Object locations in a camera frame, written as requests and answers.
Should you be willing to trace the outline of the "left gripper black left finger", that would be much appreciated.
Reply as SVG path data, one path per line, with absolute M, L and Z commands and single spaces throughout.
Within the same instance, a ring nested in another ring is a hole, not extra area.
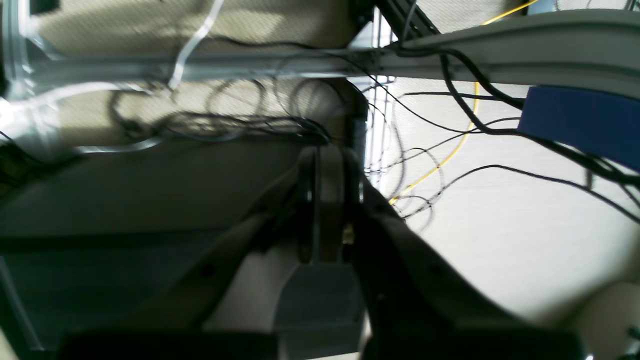
M 66 338 L 60 360 L 281 360 L 274 330 L 281 292 L 312 240 L 298 234 L 299 204 L 313 198 L 316 150 L 266 188 L 166 292 L 125 319 Z

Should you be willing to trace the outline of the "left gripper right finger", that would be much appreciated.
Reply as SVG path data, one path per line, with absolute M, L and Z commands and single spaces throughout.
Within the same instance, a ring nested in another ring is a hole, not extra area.
M 366 180 L 320 148 L 320 260 L 348 262 L 368 312 L 364 360 L 584 360 L 571 332 L 527 324 L 461 276 Z

